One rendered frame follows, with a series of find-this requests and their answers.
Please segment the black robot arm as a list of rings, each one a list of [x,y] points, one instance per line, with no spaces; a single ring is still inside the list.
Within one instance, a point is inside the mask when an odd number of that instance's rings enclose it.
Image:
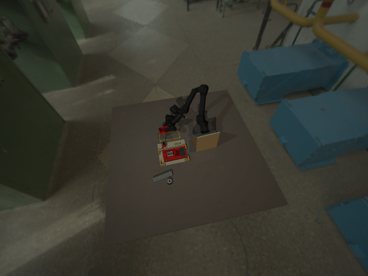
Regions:
[[[186,100],[185,104],[178,109],[178,107],[176,105],[173,105],[170,110],[173,114],[175,114],[175,117],[180,120],[181,118],[185,118],[186,113],[188,113],[189,108],[190,108],[190,104],[193,100],[193,98],[195,97],[196,93],[200,93],[200,110],[199,110],[199,115],[196,116],[196,121],[197,124],[201,127],[201,133],[209,133],[209,127],[208,127],[208,121],[205,120],[205,101],[206,101],[206,95],[208,93],[209,90],[209,86],[202,84],[199,87],[196,87],[195,89],[191,90],[191,93],[188,97],[188,99]],[[173,115],[166,115],[165,116],[166,120],[170,120],[171,122],[174,120]]]

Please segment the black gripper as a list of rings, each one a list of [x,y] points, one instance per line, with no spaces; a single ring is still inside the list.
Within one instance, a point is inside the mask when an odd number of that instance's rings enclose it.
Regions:
[[[164,123],[164,126],[168,125],[168,128],[165,130],[165,132],[168,132],[168,131],[176,131],[177,129],[175,127],[175,124],[178,121],[179,120],[176,117],[174,117],[174,120],[172,122],[170,120],[166,120],[166,122]]]

